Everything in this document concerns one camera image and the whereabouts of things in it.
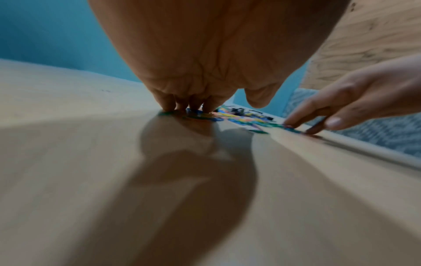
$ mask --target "wooden panel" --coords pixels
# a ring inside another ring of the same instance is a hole
[[[354,0],[311,59],[302,88],[322,89],[346,73],[421,52],[421,0]]]
[[[156,116],[115,78],[0,69],[0,265],[421,265],[415,158]]]

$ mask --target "fingernail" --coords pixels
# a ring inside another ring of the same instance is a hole
[[[325,126],[329,129],[335,129],[342,124],[342,119],[339,117],[331,117],[325,122]]]

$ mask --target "skin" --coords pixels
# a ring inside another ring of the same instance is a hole
[[[285,120],[293,128],[318,116],[308,134],[341,130],[366,120],[421,112],[421,54],[351,72],[310,97]]]
[[[165,111],[211,112],[237,89],[259,108],[319,48],[349,0],[90,0]]]

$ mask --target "gray fabric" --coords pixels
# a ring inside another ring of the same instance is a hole
[[[295,90],[282,116],[287,117],[300,103],[315,93],[317,90]],[[319,120],[320,118],[307,124],[314,125]],[[421,158],[421,113],[369,120],[335,133]]]

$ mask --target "light wooden surface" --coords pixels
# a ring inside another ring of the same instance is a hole
[[[96,74],[0,74],[0,265],[421,265],[421,172],[360,142],[159,117]]]
[[[421,0],[353,0],[311,58],[301,88],[322,89],[350,71],[421,53]]]

